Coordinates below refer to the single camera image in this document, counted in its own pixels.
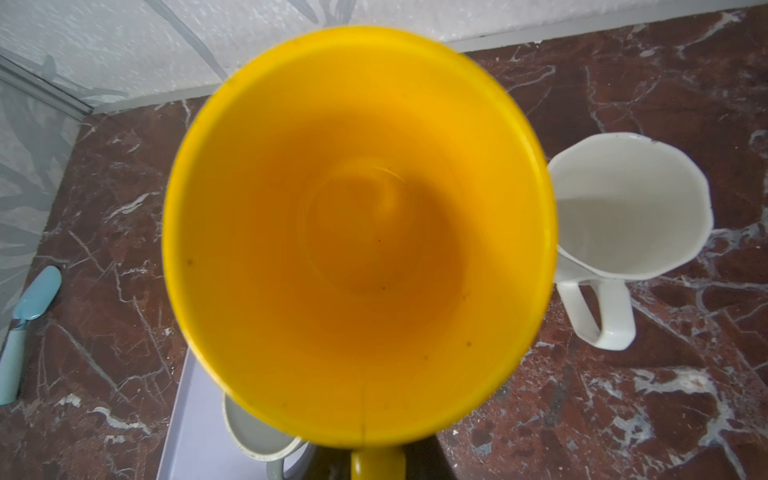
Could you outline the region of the white ceramic mug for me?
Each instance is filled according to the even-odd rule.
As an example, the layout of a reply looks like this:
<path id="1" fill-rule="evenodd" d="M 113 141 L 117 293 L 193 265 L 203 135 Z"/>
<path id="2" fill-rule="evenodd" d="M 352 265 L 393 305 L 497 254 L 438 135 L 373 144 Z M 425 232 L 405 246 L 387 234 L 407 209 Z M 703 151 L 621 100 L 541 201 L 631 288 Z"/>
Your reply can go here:
<path id="1" fill-rule="evenodd" d="M 558 220 L 554 284 L 576 335 L 622 351 L 636 337 L 627 284 L 694 259 L 714 227 L 709 183 L 681 150 L 635 133 L 590 136 L 548 164 Z"/>

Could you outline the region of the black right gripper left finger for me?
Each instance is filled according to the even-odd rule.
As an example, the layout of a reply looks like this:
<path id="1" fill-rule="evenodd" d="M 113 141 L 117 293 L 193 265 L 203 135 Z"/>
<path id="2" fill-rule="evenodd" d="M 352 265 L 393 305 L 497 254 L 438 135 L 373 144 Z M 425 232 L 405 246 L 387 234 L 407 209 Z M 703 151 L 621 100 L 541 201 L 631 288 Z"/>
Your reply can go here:
<path id="1" fill-rule="evenodd" d="M 351 451 L 317 446 L 304 480 L 350 480 Z"/>

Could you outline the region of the yellow ceramic mug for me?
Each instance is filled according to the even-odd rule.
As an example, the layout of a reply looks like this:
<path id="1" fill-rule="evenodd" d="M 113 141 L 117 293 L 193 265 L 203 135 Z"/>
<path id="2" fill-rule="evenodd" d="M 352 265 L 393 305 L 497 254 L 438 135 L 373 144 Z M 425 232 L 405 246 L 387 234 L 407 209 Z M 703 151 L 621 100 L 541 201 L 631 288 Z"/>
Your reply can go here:
<path id="1" fill-rule="evenodd" d="M 220 87 L 184 137 L 165 283 L 198 361 L 248 413 L 402 479 L 404 446 L 481 406 L 549 305 L 545 155 L 463 54 L 280 89 Z"/>

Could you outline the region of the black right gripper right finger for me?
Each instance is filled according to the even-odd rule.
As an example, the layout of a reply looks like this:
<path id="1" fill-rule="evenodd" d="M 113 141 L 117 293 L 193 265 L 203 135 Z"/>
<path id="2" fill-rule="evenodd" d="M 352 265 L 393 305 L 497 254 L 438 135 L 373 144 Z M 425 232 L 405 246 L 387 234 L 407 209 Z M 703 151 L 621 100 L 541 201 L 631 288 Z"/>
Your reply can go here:
<path id="1" fill-rule="evenodd" d="M 456 480 L 435 435 L 404 446 L 407 480 Z"/>

